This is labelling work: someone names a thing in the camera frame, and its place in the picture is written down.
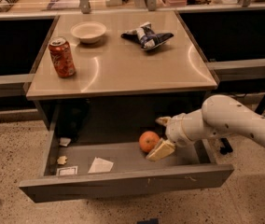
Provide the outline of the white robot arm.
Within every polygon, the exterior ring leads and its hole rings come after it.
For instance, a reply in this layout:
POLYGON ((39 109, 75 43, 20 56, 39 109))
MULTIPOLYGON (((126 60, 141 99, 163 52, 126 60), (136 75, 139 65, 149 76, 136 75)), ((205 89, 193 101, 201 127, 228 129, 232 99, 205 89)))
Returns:
POLYGON ((168 157, 179 147, 232 133, 249 138, 265 148, 265 117, 226 95, 210 96, 201 109, 161 117, 156 122, 165 127, 166 138, 161 138, 147 154, 149 161, 168 157))

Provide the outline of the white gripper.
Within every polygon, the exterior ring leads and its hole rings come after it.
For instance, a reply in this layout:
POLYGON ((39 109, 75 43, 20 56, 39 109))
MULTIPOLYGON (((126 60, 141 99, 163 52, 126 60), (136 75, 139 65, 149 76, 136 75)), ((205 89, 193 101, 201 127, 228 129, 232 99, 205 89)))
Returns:
POLYGON ((175 146, 193 145, 195 142, 216 136, 216 129, 208 125, 202 118, 202 111, 182 113, 173 117, 159 117, 155 122, 166 126, 166 137, 146 155, 149 161, 159 161, 175 152, 175 146))

